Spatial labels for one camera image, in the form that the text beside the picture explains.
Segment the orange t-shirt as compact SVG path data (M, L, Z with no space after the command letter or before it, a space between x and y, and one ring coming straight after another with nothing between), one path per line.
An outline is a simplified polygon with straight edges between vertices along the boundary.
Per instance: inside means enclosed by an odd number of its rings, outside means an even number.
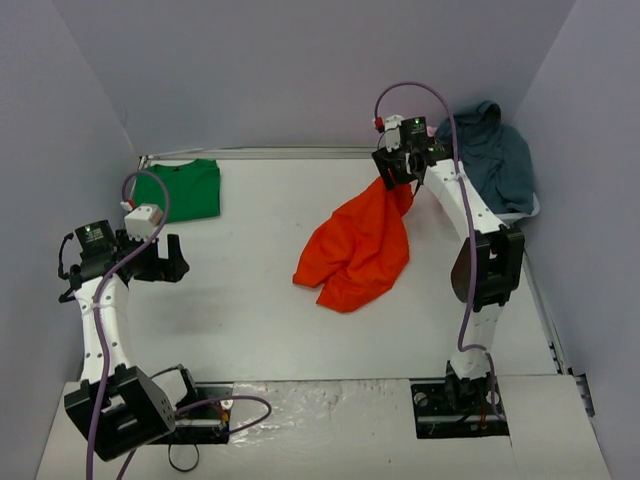
M404 216L413 201L409 185L374 180L312 233L292 283L319 289L316 304L341 314L391 290L410 260Z

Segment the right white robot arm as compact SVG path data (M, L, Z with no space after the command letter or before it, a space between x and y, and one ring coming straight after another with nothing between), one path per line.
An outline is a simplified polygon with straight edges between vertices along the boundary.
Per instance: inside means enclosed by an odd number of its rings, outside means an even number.
M383 144L372 159L385 188L428 189L461 241L450 281L464 313L447 364L445 404L465 413L478 403L479 390L485 390L490 403L497 405L491 349L499 317L520 283L524 235L491 211L456 156L436 158L436 143L425 118L376 117L373 125Z

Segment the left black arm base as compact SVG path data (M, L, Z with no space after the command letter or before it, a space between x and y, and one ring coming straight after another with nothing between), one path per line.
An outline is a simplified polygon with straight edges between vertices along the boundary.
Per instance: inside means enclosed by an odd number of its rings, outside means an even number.
M232 383L197 382L195 395L182 400L178 406L186 406L198 400L230 396ZM173 433L163 437L159 444L167 445L222 445L229 442L231 403L207 404L182 414L176 420Z

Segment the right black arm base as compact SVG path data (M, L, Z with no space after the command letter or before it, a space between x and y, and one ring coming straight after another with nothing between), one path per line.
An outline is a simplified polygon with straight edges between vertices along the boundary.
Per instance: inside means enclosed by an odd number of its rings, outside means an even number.
M499 393L494 406L488 387L475 388L469 400L455 406L443 379L410 382L414 430L420 440L508 437L509 426Z

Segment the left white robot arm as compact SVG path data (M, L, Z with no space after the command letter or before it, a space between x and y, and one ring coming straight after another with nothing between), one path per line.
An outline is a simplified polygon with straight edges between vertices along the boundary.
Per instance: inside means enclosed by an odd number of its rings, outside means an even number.
M176 234L167 237L168 255L158 244L131 239L102 220L77 228L78 264L61 271L69 288L60 302L81 311L84 361L79 387L64 398L65 411L103 461L153 443L201 406L201 393L183 365L152 377L133 362L128 337L129 284L179 282L190 270Z

